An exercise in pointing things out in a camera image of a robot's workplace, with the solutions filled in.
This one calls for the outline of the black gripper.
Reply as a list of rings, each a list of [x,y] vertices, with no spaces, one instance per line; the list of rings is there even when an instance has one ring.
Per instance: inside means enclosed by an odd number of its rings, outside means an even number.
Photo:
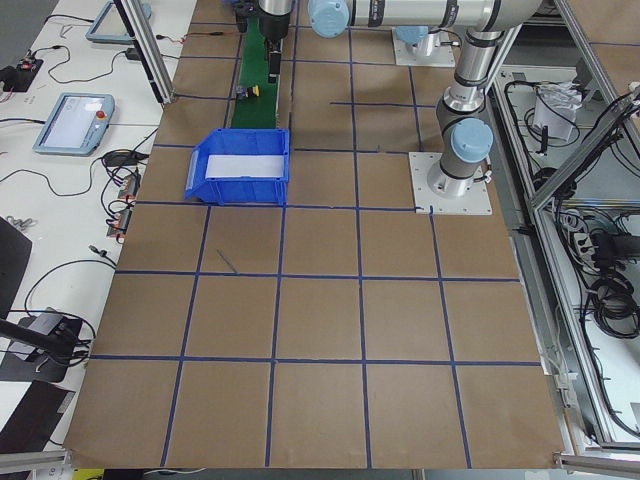
[[[249,2],[234,2],[233,11],[236,26],[239,30],[248,29],[248,19],[250,18]],[[280,76],[281,69],[281,41],[288,34],[289,14],[274,15],[264,10],[260,10],[259,29],[263,37],[267,40],[267,64],[268,82],[275,84]]]

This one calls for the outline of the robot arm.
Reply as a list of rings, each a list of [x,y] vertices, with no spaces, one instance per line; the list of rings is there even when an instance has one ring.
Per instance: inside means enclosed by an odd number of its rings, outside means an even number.
[[[292,1],[233,1],[236,25],[247,31],[255,17],[264,40],[267,81],[280,76],[282,45],[289,30]],[[483,30],[493,26],[500,3],[494,1],[309,1],[307,12],[315,33],[324,38],[341,35],[351,26],[428,26],[447,28],[455,24]]]
[[[466,27],[453,82],[437,108],[444,141],[440,160],[428,174],[430,188],[444,198],[464,196],[474,173],[492,148],[491,128],[477,118],[485,102],[490,68],[507,30],[520,26],[539,8],[538,1],[448,1],[443,26]]]

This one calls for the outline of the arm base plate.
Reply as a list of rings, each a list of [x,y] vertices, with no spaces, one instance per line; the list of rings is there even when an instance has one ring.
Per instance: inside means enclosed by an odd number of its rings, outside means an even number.
[[[457,46],[447,32],[426,26],[392,28],[395,63],[400,66],[454,68],[453,48]]]
[[[482,169],[463,180],[448,177],[439,152],[410,152],[414,210],[419,214],[488,216],[492,214]]]

